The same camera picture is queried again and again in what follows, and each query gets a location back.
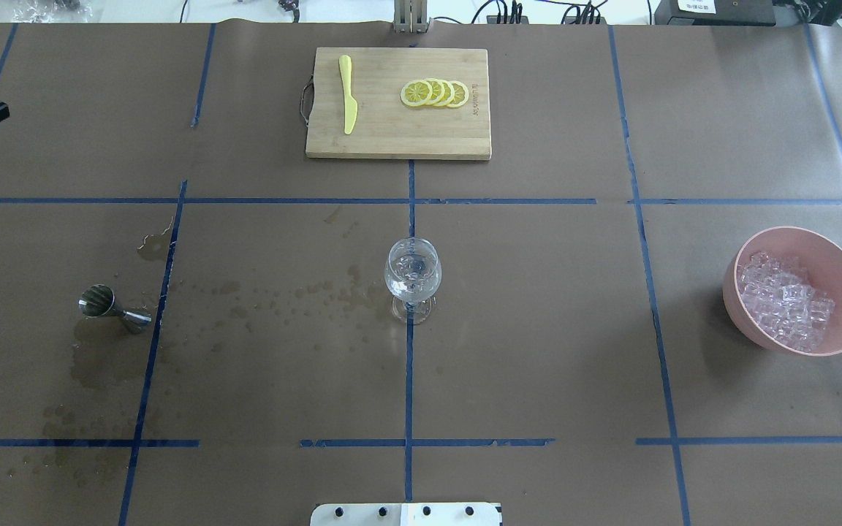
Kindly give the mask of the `steel double jigger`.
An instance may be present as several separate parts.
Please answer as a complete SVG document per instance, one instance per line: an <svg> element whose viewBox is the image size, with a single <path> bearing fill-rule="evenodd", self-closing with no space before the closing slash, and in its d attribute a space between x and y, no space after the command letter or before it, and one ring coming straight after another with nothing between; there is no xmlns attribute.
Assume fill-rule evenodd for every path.
<svg viewBox="0 0 842 526"><path fill-rule="evenodd" d="M119 319L121 326L132 334L144 332L153 323L153 316L146 310L121 307L107 284L89 286L80 294L77 306L87 319Z"/></svg>

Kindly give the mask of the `clear wine glass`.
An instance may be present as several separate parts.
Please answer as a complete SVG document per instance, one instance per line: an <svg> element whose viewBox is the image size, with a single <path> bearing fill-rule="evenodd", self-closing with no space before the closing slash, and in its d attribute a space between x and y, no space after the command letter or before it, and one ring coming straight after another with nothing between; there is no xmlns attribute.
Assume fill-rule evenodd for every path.
<svg viewBox="0 0 842 526"><path fill-rule="evenodd" d="M441 280L440 254L424 237L404 237L389 250L384 282L393 297L391 312L406 325L431 316Z"/></svg>

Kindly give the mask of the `pile of clear ice cubes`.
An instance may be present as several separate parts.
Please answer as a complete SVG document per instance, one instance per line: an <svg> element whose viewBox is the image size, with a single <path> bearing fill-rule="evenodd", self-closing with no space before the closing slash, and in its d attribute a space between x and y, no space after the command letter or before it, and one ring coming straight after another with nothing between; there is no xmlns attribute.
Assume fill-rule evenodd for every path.
<svg viewBox="0 0 842 526"><path fill-rule="evenodd" d="M802 352L822 345L835 300L812 286L799 257L752 253L736 267L735 283L746 313L777 343Z"/></svg>

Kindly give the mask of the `bamboo cutting board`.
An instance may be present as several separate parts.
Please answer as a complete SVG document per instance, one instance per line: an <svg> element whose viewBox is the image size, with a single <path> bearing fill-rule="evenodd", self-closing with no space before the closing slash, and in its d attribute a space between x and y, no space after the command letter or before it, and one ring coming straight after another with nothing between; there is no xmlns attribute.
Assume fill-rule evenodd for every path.
<svg viewBox="0 0 842 526"><path fill-rule="evenodd" d="M360 105L351 134L344 134L338 68L338 57L344 54L353 60L353 94ZM469 100L459 109L402 104L404 84L424 79L461 81L470 89ZM306 139L311 159L491 159L485 49L319 47L313 84Z"/></svg>

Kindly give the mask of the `yellow plastic knife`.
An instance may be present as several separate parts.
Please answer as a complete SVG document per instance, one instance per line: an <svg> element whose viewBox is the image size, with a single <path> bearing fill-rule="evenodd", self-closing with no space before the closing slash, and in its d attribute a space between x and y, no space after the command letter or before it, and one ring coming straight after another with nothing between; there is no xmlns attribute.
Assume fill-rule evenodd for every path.
<svg viewBox="0 0 842 526"><path fill-rule="evenodd" d="M351 56L338 57L341 76L342 104L344 105L344 134L351 134L357 122L360 105L353 94L353 60Z"/></svg>

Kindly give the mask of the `lemon slice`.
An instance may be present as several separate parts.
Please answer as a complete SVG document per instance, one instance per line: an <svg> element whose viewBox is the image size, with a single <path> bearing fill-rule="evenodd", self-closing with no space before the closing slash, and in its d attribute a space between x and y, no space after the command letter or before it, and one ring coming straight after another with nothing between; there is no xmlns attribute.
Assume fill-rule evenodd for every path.
<svg viewBox="0 0 842 526"><path fill-rule="evenodd" d="M453 96L447 104L447 107L449 109L459 109L459 107L463 107L464 104L468 102L470 89L465 83L457 80L451 80L450 85L453 89Z"/></svg>
<svg viewBox="0 0 842 526"><path fill-rule="evenodd" d="M428 97L428 100L425 101L425 104L427 106L434 106L434 103L437 101L438 97L441 94L441 87L440 87L439 80L440 79L425 79L425 82L428 84L428 86L431 87L430 96Z"/></svg>
<svg viewBox="0 0 842 526"><path fill-rule="evenodd" d="M407 107L421 107L430 104L434 89L427 80L415 80L405 83L401 88L401 103Z"/></svg>
<svg viewBox="0 0 842 526"><path fill-rule="evenodd" d="M441 87L441 94L438 97L437 101L434 103L436 107L447 107L449 104L453 103L453 99L455 97L455 88L453 83L448 80L439 80L440 87Z"/></svg>

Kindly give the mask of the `black box device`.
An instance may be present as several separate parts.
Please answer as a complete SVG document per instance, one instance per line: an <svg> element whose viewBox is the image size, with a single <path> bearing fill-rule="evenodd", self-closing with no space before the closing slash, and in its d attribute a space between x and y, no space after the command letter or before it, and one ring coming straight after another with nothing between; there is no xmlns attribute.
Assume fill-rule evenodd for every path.
<svg viewBox="0 0 842 526"><path fill-rule="evenodd" d="M655 26L775 26L772 1L661 1Z"/></svg>

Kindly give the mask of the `pink bowl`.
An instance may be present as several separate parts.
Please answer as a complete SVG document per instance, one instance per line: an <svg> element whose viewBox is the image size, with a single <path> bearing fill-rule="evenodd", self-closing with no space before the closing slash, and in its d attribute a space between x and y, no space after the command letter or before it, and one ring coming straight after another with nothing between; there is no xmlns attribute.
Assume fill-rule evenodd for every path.
<svg viewBox="0 0 842 526"><path fill-rule="evenodd" d="M740 267L753 254L795 257L808 270L810 286L835 300L835 312L823 332L822 342L813 350L800 350L779 343L763 332L756 317L746 310L743 293L737 284ZM769 351L804 357L831 357L842 354L842 248L815 231L798 226L774 226L750 237L729 261L722 283L722 299L729 319L739 333Z"/></svg>

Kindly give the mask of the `aluminium frame post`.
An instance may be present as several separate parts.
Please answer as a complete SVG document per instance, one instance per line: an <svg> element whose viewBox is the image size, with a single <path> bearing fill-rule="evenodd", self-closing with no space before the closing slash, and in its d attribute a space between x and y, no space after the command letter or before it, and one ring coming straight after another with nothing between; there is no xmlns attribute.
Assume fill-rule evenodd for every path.
<svg viewBox="0 0 842 526"><path fill-rule="evenodd" d="M430 30L427 0L395 0L393 29L400 34L424 34Z"/></svg>

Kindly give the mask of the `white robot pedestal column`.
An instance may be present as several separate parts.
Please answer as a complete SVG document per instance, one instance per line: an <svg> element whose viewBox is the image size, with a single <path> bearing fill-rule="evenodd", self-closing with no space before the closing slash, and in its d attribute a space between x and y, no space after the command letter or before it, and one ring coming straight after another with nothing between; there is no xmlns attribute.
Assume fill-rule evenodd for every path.
<svg viewBox="0 0 842 526"><path fill-rule="evenodd" d="M311 525L502 525L501 505L489 502L326 503Z"/></svg>

